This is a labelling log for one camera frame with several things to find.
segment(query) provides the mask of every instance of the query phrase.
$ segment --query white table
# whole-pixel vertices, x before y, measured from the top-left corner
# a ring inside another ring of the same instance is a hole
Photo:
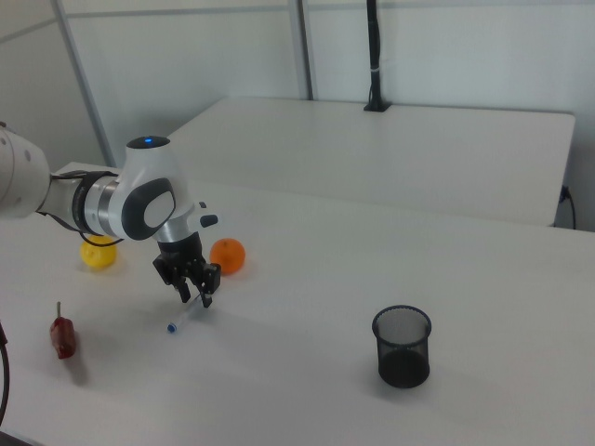
[[[369,203],[190,183],[245,268],[177,335],[182,309],[122,243],[87,270],[49,217],[0,224],[5,428],[48,446],[560,445],[595,441],[595,237]],[[58,361],[56,300],[80,335]],[[430,315],[429,380],[377,375],[371,322]]]
[[[574,116],[228,98],[171,135],[190,177],[549,226]]]

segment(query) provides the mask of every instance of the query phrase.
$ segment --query orange fruit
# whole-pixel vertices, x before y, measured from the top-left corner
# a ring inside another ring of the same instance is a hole
[[[211,248],[211,263],[221,265],[222,274],[233,274],[240,269],[245,260],[245,249],[235,239],[217,240]]]

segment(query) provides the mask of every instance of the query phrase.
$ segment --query cable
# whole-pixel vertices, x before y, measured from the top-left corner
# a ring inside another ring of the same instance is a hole
[[[570,207],[573,210],[573,230],[576,230],[575,201],[573,200],[573,196],[570,194],[570,189],[568,188],[568,186],[562,186],[562,190],[560,191],[560,200],[558,201],[558,204],[564,203],[566,199],[570,201]]]
[[[85,175],[52,175],[52,179],[83,179]]]
[[[573,196],[570,194],[570,191],[568,190],[568,200],[570,200],[570,207],[573,210],[573,230],[576,229],[576,211],[575,211],[575,201],[573,200]]]
[[[7,337],[4,335],[4,329],[0,324],[0,354],[2,355],[2,368],[4,370],[4,385],[2,390],[2,402],[0,402],[0,425],[7,412],[8,392],[10,390],[10,365],[8,364]]]
[[[95,242],[91,242],[83,232],[79,232],[80,236],[83,238],[83,240],[87,243],[89,243],[92,246],[97,246],[98,248],[107,248],[108,246],[114,246],[115,244],[118,244],[119,242],[123,241],[124,239],[118,239],[115,242],[111,242],[111,243],[105,243],[105,244],[100,244],[100,243],[95,243]]]

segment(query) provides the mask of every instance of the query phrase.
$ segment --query white robotic arm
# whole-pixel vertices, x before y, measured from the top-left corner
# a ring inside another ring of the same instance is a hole
[[[0,127],[0,216],[50,215],[68,230],[121,239],[153,237],[161,254],[153,261],[165,284],[205,307],[220,282],[220,267],[207,264],[198,232],[188,226],[194,204],[169,139],[143,137],[126,145],[119,176],[110,171],[52,175],[44,153]]]

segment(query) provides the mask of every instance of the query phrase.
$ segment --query lemon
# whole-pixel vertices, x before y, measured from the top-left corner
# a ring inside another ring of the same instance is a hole
[[[91,235],[88,239],[97,244],[107,244],[113,242],[108,236]],[[115,245],[98,247],[87,242],[81,244],[81,258],[91,268],[106,268],[115,261],[117,249]]]

